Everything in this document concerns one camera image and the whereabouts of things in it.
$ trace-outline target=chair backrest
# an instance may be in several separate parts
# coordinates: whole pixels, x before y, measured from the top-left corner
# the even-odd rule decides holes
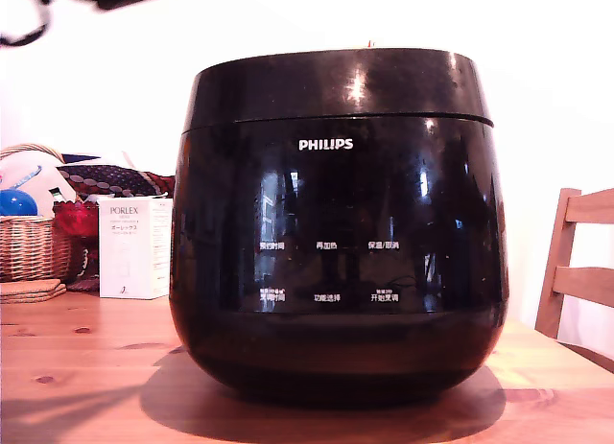
[[[563,188],[556,209],[535,329],[556,339],[564,295],[614,307],[614,269],[570,268],[576,223],[614,224],[614,189],[582,195]]]

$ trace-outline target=glossy black surface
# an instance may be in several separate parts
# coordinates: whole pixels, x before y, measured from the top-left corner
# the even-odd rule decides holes
[[[331,116],[456,115],[492,125],[471,59],[429,49],[244,58],[196,77],[185,130]]]
[[[339,148],[299,150],[325,139]],[[390,401],[453,386],[492,350],[508,280],[489,126],[254,122],[186,132],[181,148],[171,308],[191,356],[222,382]]]

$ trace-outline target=table surface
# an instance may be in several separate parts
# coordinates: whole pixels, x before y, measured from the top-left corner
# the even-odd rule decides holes
[[[181,347],[168,299],[2,305],[2,442],[614,442],[614,375],[509,320],[467,381],[372,410],[247,402]]]

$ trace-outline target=woven basket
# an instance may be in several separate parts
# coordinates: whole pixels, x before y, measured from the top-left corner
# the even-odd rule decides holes
[[[85,249],[36,216],[0,217],[0,282],[59,279],[83,270]]]

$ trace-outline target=white wall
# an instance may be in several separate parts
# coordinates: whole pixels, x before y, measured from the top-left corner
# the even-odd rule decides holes
[[[34,24],[14,2],[0,10],[11,28]],[[209,65],[370,39],[466,54],[496,125],[510,315],[533,325],[559,188],[614,187],[612,27],[611,0],[152,0],[114,12],[55,0],[47,35],[0,54],[2,146],[124,150],[171,173],[192,79]],[[613,243],[611,230],[579,230],[574,263],[613,266]],[[561,336],[614,355],[607,310],[566,303]]]

